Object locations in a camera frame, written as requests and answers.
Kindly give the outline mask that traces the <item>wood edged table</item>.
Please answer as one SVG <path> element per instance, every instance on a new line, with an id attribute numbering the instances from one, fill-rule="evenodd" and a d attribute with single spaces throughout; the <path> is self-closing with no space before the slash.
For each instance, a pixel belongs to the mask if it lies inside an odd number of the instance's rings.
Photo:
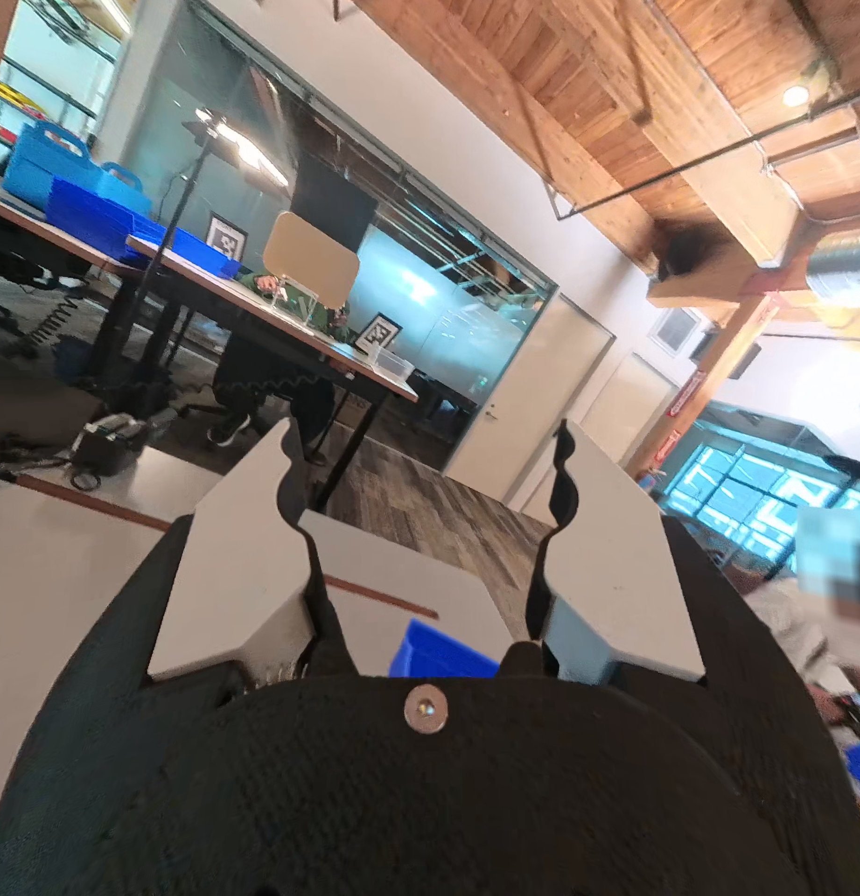
<path id="1" fill-rule="evenodd" d="M 88 281 L 91 272 L 114 275 L 120 285 L 101 323 L 80 380 L 105 389 L 124 384 L 131 361 L 123 352 L 141 301 L 143 273 L 43 220 L 43 213 L 9 196 L 0 185 L 0 278 L 23 287 L 61 289 L 66 280 Z"/>
<path id="2" fill-rule="evenodd" d="M 379 364 L 370 364 L 353 346 L 329 341 L 236 280 L 214 276 L 172 251 L 160 257 L 154 279 L 147 293 L 199 313 L 232 335 L 270 352 L 293 368 L 296 376 L 290 379 L 291 384 L 323 380 L 368 403 L 322 487 L 313 487 L 314 511 L 326 511 L 386 399 L 396 395 L 417 401 L 416 392 L 407 382 L 408 374 L 398 375 Z"/>

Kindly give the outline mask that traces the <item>small light blue tote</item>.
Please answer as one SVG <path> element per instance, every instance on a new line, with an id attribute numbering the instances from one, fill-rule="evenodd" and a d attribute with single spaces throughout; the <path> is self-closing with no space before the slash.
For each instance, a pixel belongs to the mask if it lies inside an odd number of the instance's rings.
<path id="1" fill-rule="evenodd" d="M 94 192 L 102 199 L 116 203 L 127 210 L 148 217 L 152 203 L 143 191 L 141 180 L 131 171 L 115 162 L 103 162 Z"/>

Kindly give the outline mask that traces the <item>large light blue tote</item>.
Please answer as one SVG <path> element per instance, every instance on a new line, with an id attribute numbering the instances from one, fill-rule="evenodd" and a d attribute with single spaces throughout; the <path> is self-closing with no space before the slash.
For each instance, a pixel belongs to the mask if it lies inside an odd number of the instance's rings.
<path id="1" fill-rule="evenodd" d="M 44 211 L 56 177 L 95 191 L 102 170 L 86 144 L 67 129 L 50 122 L 26 124 L 16 140 L 2 189 Z"/>

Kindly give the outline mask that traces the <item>studio light on stand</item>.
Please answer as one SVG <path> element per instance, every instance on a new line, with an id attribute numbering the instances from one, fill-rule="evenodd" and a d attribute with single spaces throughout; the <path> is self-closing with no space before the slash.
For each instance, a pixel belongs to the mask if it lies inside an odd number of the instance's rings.
<path id="1" fill-rule="evenodd" d="M 122 351 L 128 342 L 140 306 L 155 286 L 162 260 L 173 248 L 180 218 L 192 197 L 202 168 L 209 156 L 220 159 L 232 168 L 241 170 L 254 185 L 261 185 L 277 196 L 283 196 L 289 186 L 288 178 L 256 143 L 234 130 L 225 116 L 212 109 L 198 109 L 196 118 L 183 124 L 200 148 L 185 182 L 182 194 L 169 218 L 166 232 L 145 270 L 137 280 L 122 280 L 115 298 L 91 347 L 83 370 L 83 379 L 94 388 L 102 389 L 121 362 Z"/>

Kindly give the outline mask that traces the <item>black board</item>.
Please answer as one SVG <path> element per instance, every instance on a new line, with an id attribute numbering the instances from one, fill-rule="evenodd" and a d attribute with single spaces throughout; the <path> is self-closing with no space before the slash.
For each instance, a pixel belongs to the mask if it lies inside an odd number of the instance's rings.
<path id="1" fill-rule="evenodd" d="M 289 211 L 358 253 L 379 202 L 323 161 L 301 154 Z"/>

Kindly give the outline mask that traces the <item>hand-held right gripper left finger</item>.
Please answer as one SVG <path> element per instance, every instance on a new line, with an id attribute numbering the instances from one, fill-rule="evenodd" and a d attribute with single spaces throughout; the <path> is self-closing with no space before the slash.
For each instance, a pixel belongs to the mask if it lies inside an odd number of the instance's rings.
<path id="1" fill-rule="evenodd" d="M 281 420 L 191 516 L 147 674 L 155 682 L 230 663 L 248 683 L 358 670 L 330 603 L 317 547 L 301 528 L 305 463 Z"/>

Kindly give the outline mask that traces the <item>wooden support post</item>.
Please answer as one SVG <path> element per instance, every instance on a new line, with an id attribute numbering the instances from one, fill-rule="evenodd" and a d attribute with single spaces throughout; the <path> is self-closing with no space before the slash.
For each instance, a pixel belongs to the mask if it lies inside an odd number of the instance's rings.
<path id="1" fill-rule="evenodd" d="M 625 465 L 626 473 L 633 480 L 641 470 L 653 467 L 651 461 L 658 447 L 672 430 L 681 430 L 683 435 L 688 432 L 736 363 L 750 345 L 756 342 L 778 311 L 779 304 L 774 292 L 747 297 L 739 303 L 727 324 L 719 331 L 715 342 L 704 353 L 702 360 L 694 370 L 694 372 L 697 369 L 706 371 L 708 374 L 706 381 L 674 419 L 666 416 L 666 410 L 671 402 L 667 405 L 663 415 L 657 420 Z"/>

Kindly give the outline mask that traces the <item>white door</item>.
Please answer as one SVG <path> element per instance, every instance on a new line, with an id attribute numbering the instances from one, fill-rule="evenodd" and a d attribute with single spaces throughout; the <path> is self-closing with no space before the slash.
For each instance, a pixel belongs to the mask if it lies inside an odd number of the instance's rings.
<path id="1" fill-rule="evenodd" d="M 632 353 L 609 377 L 580 427 L 613 463 L 625 468 L 678 391 L 676 383 Z"/>
<path id="2" fill-rule="evenodd" d="M 615 341 L 560 293 L 528 331 L 444 474 L 500 503 L 536 466 L 556 425 Z"/>

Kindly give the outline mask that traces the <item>large paned window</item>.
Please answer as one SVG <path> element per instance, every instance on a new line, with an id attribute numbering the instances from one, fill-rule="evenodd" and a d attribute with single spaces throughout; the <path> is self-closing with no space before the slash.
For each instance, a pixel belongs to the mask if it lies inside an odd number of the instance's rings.
<path id="1" fill-rule="evenodd" d="M 683 518 L 723 569 L 786 578 L 797 574 L 800 509 L 860 511 L 860 479 L 830 460 L 773 451 L 766 443 L 705 442 L 665 488 L 659 506 Z"/>

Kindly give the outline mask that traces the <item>long red post sign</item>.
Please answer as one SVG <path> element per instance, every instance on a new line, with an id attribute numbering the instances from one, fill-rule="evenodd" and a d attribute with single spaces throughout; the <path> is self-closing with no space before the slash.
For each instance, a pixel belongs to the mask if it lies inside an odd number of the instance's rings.
<path id="1" fill-rule="evenodd" d="M 699 387 L 706 381 L 707 372 L 697 369 L 686 381 L 682 389 L 674 396 L 671 405 L 666 410 L 666 416 L 674 419 L 681 412 L 690 399 L 694 397 Z"/>

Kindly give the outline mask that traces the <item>white wall vent grille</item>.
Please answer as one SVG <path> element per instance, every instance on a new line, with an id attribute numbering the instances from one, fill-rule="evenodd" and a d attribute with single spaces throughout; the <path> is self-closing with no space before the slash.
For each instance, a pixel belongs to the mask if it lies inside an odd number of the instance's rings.
<path id="1" fill-rule="evenodd" d="M 690 308 L 664 308 L 660 311 L 648 340 L 671 357 L 686 357 L 702 333 L 704 317 Z"/>

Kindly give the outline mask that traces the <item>black battery charger case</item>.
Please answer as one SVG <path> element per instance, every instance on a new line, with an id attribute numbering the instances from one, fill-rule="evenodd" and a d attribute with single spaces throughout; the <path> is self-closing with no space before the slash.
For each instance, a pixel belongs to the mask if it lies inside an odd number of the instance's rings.
<path id="1" fill-rule="evenodd" d="M 81 492 L 98 489 L 105 478 L 122 474 L 137 462 L 149 435 L 147 421 L 125 412 L 88 423 L 72 448 L 70 484 Z"/>

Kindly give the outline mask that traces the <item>stack of blue bins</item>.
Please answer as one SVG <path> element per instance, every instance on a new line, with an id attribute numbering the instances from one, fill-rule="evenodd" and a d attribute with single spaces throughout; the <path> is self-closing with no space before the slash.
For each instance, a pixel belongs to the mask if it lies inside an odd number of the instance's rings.
<path id="1" fill-rule="evenodd" d="M 146 216 L 102 198 L 61 177 L 53 179 L 45 218 L 112 260 L 143 269 L 148 258 L 127 243 L 129 237 L 160 245 L 166 229 Z M 185 261 L 222 279 L 233 279 L 241 263 L 191 233 L 177 228 L 168 249 Z"/>

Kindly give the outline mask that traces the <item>framed printed tag board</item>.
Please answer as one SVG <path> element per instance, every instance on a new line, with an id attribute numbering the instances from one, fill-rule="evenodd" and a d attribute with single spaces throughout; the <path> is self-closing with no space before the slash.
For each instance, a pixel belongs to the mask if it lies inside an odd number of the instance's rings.
<path id="1" fill-rule="evenodd" d="M 212 211 L 204 242 L 236 263 L 242 263 L 248 232 Z"/>
<path id="2" fill-rule="evenodd" d="M 360 330 L 354 340 L 354 347 L 361 353 L 368 354 L 374 347 L 386 349 L 401 333 L 402 326 L 378 313 Z"/>

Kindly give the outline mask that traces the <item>silver ventilation duct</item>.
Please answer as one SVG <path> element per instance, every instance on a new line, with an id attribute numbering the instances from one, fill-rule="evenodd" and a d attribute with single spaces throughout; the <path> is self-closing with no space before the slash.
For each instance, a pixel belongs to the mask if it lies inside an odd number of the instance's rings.
<path id="1" fill-rule="evenodd" d="M 860 308 L 860 231 L 818 241 L 807 262 L 805 280 L 823 304 Z"/>

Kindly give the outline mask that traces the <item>blue storage bin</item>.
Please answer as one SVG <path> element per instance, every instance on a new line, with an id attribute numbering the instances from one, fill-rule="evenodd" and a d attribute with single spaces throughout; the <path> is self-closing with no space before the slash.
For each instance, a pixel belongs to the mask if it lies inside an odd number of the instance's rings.
<path id="1" fill-rule="evenodd" d="M 391 661 L 389 678 L 494 678 L 500 664 L 413 618 Z"/>

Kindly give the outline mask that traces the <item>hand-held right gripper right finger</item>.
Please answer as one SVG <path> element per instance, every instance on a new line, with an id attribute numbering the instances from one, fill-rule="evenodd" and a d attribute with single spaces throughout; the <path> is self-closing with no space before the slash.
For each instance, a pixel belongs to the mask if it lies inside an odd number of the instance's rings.
<path id="1" fill-rule="evenodd" d="M 525 623 L 555 676 L 599 686 L 628 664 L 703 678 L 653 501 L 570 420 L 559 424 L 552 463 L 555 526 L 539 545 Z"/>

